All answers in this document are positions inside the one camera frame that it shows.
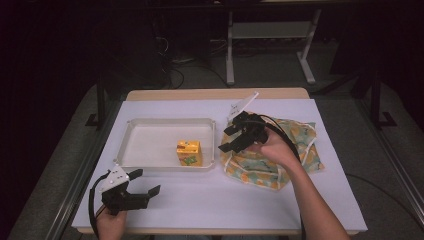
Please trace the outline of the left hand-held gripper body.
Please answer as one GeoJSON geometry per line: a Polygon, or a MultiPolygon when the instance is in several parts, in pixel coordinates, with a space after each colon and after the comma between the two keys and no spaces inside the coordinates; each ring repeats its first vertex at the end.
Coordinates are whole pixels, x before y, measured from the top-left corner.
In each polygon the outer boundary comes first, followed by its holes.
{"type": "Polygon", "coordinates": [[[127,191],[131,182],[121,166],[114,166],[100,187],[102,203],[112,215],[120,211],[146,209],[149,202],[147,194],[132,194],[127,191]]]}

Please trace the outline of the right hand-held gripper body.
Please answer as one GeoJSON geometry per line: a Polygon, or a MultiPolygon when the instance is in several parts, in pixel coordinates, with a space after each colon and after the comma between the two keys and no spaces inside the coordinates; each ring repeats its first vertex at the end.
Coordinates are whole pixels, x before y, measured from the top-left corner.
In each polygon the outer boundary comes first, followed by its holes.
{"type": "Polygon", "coordinates": [[[253,102],[258,95],[259,93],[254,91],[250,96],[232,104],[230,113],[227,117],[230,123],[229,126],[237,125],[240,127],[240,130],[237,132],[238,136],[231,142],[238,142],[241,150],[246,149],[257,141],[265,143],[268,139],[268,135],[265,133],[265,121],[258,114],[249,114],[245,111],[246,107],[253,102]]]}

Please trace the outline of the white plastic tray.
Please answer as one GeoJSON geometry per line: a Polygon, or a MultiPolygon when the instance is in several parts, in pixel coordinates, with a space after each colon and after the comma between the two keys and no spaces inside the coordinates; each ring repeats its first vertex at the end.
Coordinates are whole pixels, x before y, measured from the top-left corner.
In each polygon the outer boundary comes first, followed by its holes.
{"type": "Polygon", "coordinates": [[[135,118],[127,123],[114,162],[127,171],[208,171],[215,165],[215,121],[208,118],[135,118]],[[202,162],[184,166],[180,140],[200,142],[202,162]]]}

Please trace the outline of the yellow drink carton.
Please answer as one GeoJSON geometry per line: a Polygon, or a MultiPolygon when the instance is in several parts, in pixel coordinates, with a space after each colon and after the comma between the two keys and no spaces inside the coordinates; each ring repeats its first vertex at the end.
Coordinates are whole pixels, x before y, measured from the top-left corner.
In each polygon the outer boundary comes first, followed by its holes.
{"type": "Polygon", "coordinates": [[[201,167],[203,164],[201,144],[198,140],[179,140],[176,153],[182,166],[201,167]]]}

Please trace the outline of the lemon print cloth bag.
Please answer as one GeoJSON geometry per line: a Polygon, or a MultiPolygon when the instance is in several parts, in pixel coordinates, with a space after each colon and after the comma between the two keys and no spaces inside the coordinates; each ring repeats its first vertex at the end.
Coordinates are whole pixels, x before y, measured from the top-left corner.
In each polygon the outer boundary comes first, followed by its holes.
{"type": "MultiPolygon", "coordinates": [[[[307,173],[316,173],[324,169],[315,146],[317,134],[313,122],[302,123],[263,114],[258,115],[265,121],[265,129],[268,128],[277,133],[289,145],[307,173]]],[[[238,133],[232,136],[223,133],[221,144],[231,142],[237,136],[238,133]]],[[[238,153],[221,151],[221,164],[228,177],[249,185],[280,190],[290,181],[283,167],[259,153],[246,149],[238,153]]]]}

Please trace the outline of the person's left hand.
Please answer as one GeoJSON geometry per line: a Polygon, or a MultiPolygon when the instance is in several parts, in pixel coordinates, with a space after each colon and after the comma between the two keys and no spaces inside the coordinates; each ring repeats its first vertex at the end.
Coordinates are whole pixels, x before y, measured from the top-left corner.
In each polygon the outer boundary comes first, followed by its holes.
{"type": "Polygon", "coordinates": [[[126,219],[126,211],[112,215],[106,206],[102,206],[96,213],[98,239],[121,240],[126,229],[126,219]]]}

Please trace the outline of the person's right hand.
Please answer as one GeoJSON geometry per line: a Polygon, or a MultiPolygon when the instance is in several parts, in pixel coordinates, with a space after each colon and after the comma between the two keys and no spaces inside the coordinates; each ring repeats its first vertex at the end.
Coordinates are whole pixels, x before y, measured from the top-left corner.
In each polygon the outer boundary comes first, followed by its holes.
{"type": "Polygon", "coordinates": [[[266,128],[268,140],[265,143],[254,143],[247,148],[248,151],[259,153],[282,166],[286,171],[293,172],[301,167],[289,145],[272,130],[266,128]]]}

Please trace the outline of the black metal stand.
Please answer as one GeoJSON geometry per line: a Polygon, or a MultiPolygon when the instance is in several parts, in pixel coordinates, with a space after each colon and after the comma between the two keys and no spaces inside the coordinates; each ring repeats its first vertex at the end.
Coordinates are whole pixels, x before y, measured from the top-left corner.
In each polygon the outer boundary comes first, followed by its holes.
{"type": "Polygon", "coordinates": [[[394,127],[396,122],[389,112],[380,111],[381,97],[381,79],[378,72],[375,72],[371,84],[371,99],[370,99],[370,119],[373,125],[381,130],[383,127],[394,127]]]}
{"type": "Polygon", "coordinates": [[[85,125],[95,127],[99,130],[106,118],[106,105],[105,105],[105,86],[101,77],[97,79],[96,83],[96,99],[97,99],[97,113],[91,114],[85,125]]]}

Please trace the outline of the metal floor rail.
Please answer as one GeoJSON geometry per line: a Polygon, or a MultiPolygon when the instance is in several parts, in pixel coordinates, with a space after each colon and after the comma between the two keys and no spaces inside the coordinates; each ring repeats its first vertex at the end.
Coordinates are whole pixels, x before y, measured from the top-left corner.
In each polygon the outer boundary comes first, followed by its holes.
{"type": "Polygon", "coordinates": [[[383,131],[385,127],[397,127],[397,123],[387,111],[374,114],[372,108],[368,107],[363,100],[356,100],[355,104],[387,156],[395,172],[395,177],[414,210],[418,224],[424,228],[424,195],[419,191],[419,188],[403,164],[401,157],[396,153],[383,131]]]}
{"type": "Polygon", "coordinates": [[[77,118],[71,120],[64,140],[58,144],[59,154],[53,157],[57,167],[50,180],[60,199],[43,240],[63,240],[70,228],[121,105],[121,101],[106,102],[106,116],[100,127],[86,125],[99,110],[96,101],[89,102],[89,110],[77,109],[77,118]]]}

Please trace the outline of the white metal table frame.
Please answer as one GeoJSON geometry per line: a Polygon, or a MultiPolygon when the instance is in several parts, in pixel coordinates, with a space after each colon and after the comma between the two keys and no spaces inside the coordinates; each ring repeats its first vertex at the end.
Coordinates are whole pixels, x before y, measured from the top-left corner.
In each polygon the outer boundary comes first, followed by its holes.
{"type": "Polygon", "coordinates": [[[227,54],[226,54],[226,83],[235,84],[233,64],[233,40],[241,39],[303,39],[305,45],[297,52],[297,58],[302,68],[306,82],[316,83],[307,57],[318,27],[321,9],[314,11],[309,21],[287,22],[234,22],[233,13],[228,14],[227,25],[227,54]]]}

